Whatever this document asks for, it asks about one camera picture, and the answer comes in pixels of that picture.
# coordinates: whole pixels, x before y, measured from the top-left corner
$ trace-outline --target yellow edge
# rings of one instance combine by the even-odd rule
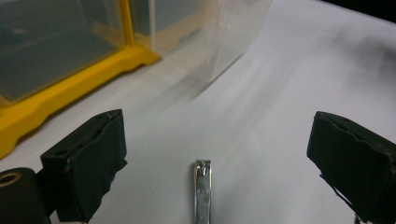
[[[0,159],[12,151],[19,138],[39,127],[52,113],[119,73],[158,59],[156,54],[134,44],[24,101],[0,107]]]

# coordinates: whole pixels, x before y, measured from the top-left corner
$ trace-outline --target silver nail clipper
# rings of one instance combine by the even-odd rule
[[[196,161],[194,165],[195,224],[210,224],[210,194],[212,168],[210,161]]]

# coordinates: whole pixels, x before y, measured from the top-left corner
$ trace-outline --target white table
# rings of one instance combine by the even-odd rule
[[[129,164],[90,223],[193,223],[191,165],[210,159],[212,223],[351,224],[306,157],[313,116],[396,142],[395,37],[387,21],[275,0],[258,41],[211,85],[165,61],[138,69],[50,118],[0,170],[40,170],[39,156],[85,120],[122,108]]]

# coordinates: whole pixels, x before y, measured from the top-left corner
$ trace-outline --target clear plastic container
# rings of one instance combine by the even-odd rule
[[[272,0],[129,0],[134,39],[212,80],[257,38]]]
[[[0,98],[18,101],[124,42],[119,1],[0,1]]]

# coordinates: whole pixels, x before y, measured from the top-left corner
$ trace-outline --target transparent plastic panel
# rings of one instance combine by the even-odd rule
[[[272,0],[130,0],[134,37],[211,80],[257,38]]]
[[[124,45],[119,1],[0,0],[0,97],[48,87]]]

